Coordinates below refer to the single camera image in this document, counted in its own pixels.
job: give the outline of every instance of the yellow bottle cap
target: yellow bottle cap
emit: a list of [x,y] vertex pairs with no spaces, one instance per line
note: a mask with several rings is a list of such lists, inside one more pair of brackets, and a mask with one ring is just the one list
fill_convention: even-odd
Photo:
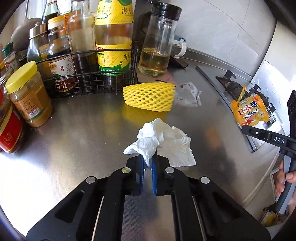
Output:
[[64,22],[63,15],[57,16],[55,18],[51,18],[48,20],[48,29],[55,28],[57,26],[63,25],[64,23],[65,22]]
[[0,69],[3,69],[3,68],[5,68],[4,61],[2,61],[2,62],[0,63]]
[[7,80],[6,89],[9,94],[23,87],[37,72],[35,61],[30,61],[17,69]]

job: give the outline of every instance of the green bottle cap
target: green bottle cap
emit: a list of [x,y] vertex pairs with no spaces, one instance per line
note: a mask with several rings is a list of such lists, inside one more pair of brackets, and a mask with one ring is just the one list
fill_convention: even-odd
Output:
[[5,46],[4,49],[2,49],[3,58],[8,56],[13,51],[13,43],[9,43]]

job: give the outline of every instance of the black wire basket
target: black wire basket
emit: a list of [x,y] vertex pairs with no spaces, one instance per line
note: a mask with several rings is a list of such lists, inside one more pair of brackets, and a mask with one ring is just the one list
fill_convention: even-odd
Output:
[[[79,55],[87,54],[87,53],[96,53],[96,52],[104,52],[104,51],[126,51],[131,53],[131,63],[129,70],[126,71],[95,71],[95,72],[85,72],[67,75],[63,77],[54,77],[48,80],[43,80],[45,89],[48,95],[52,99],[62,98],[67,96],[76,96],[76,95],[84,95],[84,94],[99,94],[99,93],[108,93],[112,91],[122,91],[123,87],[137,84],[136,78],[136,66],[139,55],[139,50],[137,48],[133,49],[107,49],[107,50],[89,50],[89,51],[81,51],[75,53],[67,53],[60,56],[55,56],[52,58],[48,58],[43,61],[37,62],[37,64],[53,60],[60,57],[66,57],[72,55],[73,58]],[[66,79],[71,79],[71,83],[73,83],[73,87],[70,91],[64,91],[61,86]]]

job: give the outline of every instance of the black pitcher lid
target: black pitcher lid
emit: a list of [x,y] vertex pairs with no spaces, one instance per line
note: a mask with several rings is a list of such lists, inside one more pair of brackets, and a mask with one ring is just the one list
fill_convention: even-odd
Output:
[[153,4],[151,14],[159,17],[166,17],[178,21],[182,9],[172,4],[158,2],[157,0],[148,0],[148,3]]

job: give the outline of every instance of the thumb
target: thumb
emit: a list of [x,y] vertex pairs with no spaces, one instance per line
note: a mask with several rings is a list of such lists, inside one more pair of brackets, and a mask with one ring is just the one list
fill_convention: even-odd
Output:
[[296,171],[287,173],[286,180],[289,183],[296,183]]

